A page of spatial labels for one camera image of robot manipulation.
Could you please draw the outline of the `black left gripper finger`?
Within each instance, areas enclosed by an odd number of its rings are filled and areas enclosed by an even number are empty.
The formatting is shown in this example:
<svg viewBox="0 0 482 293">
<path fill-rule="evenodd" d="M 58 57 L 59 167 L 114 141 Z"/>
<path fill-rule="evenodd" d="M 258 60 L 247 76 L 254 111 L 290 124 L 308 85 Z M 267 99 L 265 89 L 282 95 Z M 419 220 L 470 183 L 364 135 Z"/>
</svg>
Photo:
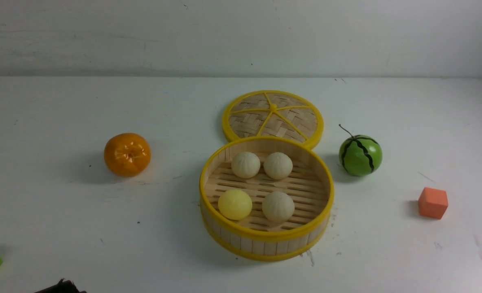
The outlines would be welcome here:
<svg viewBox="0 0 482 293">
<path fill-rule="evenodd" d="M 60 279 L 55 285 L 36 291 L 36 293 L 86 293 L 86 291 L 80 291 L 71 280 Z"/>
</svg>

